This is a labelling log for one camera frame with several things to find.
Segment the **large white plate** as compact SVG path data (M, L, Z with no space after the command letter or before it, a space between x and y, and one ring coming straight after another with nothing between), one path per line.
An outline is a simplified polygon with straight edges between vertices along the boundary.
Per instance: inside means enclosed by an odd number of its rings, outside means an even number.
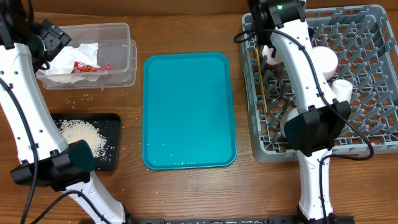
M275 48L269 48L266 45L262 46L261 56L266 60L266 64L277 65L282 62L282 58Z

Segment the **wooden chopstick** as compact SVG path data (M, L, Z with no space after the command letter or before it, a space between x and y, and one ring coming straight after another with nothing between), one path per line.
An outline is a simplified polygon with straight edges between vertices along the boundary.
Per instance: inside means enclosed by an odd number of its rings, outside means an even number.
M264 82L262 79L262 68L261 68L261 61L260 61L260 57L259 57L259 48L258 47L256 47L256 60L257 60L257 70L258 70L258 74L259 74L259 81L260 81L260 87L261 87L261 95L262 95L262 100L263 100L263 104L264 104L264 111L266 114L268 112L268 109L267 109L266 94L265 94L265 89L264 89Z

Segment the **white napkin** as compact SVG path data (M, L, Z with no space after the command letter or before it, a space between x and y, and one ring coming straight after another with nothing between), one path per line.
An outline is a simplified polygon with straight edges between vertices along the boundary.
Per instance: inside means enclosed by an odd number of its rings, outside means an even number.
M79 47L64 47L61 52L49 62L48 70L40 70L49 79L60 83L75 83L84 80L83 77L72 75L75 62L99 68L97 42L91 44L80 44Z

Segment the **red sauce packet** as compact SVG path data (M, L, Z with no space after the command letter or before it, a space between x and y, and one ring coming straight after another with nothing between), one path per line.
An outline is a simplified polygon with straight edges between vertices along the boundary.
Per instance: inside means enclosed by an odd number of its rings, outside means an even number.
M90 73L90 72L102 72L107 70L111 70L110 64L104 65L102 67L94 67L86 63L75 62L71 73Z

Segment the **small pink bowl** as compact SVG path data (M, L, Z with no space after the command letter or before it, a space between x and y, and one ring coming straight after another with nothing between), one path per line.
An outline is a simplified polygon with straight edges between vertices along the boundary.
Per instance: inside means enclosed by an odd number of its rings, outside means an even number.
M313 52L325 80L330 80L335 74L338 66L338 57L336 53L332 49L324 46L314 47Z

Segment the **gray bowl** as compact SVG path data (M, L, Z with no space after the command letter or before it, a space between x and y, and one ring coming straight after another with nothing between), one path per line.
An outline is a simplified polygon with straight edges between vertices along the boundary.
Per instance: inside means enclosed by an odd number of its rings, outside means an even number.
M285 124L296 116L298 116L297 108L293 108L292 110L285 112L284 115L281 117L280 132L283 137L285 137Z

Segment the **gray dishwasher rack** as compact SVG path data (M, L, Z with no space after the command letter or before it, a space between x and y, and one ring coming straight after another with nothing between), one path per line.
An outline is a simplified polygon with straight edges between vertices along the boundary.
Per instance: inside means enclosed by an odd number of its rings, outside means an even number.
M353 85L350 125L335 141L335 154L365 156L366 136L377 154L397 152L397 39L387 14L379 5L307 9L313 29L312 44L335 51L338 67L334 79ZM256 38L239 44L239 58L246 83L248 123L256 161L285 162L297 159L280 132L280 119L295 108L295 97L283 65L261 62L268 112L261 95Z

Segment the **white paper cup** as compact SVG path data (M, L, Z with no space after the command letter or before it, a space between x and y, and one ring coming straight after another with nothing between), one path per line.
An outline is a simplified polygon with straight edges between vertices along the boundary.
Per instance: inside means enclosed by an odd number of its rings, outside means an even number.
M351 94L353 92L353 85L351 82L347 80L335 80L331 84L331 89L339 102L351 102Z

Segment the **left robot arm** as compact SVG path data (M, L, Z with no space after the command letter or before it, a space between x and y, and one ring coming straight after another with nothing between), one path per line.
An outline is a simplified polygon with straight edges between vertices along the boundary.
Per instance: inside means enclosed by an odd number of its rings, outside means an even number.
M1 108L15 138L19 165L16 184L51 187L71 197L95 223L132 223L95 174L95 159L84 140L68 143L56 127L35 74L71 38L50 21L36 23L32 6L1 2Z

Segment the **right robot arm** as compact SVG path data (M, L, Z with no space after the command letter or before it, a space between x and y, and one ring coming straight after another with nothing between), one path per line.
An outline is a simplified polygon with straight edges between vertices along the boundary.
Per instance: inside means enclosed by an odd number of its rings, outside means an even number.
M313 52L301 1L248 1L257 41L280 54L295 94L297 116L284 123L284 136L300 165L300 219L334 223L328 171L332 147L351 111L338 101Z

